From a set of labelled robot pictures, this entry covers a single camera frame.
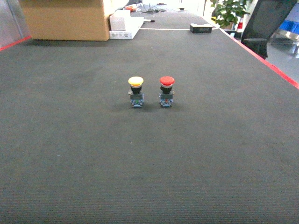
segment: cardboard box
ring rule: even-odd
[[[111,0],[21,0],[33,39],[106,41]]]
[[[144,17],[131,17],[127,30],[111,30],[110,39],[132,40],[143,25]]]

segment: potted plant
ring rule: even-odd
[[[215,7],[212,17],[221,28],[231,29],[233,24],[238,23],[238,17],[243,18],[246,12],[246,0],[213,0]]]

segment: blue bin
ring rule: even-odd
[[[285,20],[281,25],[280,29],[286,30],[286,31],[291,31],[293,27],[293,22]]]
[[[293,23],[291,32],[295,33],[295,34],[299,34],[299,22],[294,22]]]

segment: white box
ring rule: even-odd
[[[130,10],[117,10],[110,16],[111,30],[127,30],[130,24],[130,18]]]
[[[111,30],[110,39],[132,40],[143,25],[144,17],[131,17],[127,30]]]

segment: dark gray carpet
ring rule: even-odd
[[[204,23],[177,15],[143,27]],[[299,90],[220,30],[27,41],[0,65],[1,223],[299,220]]]

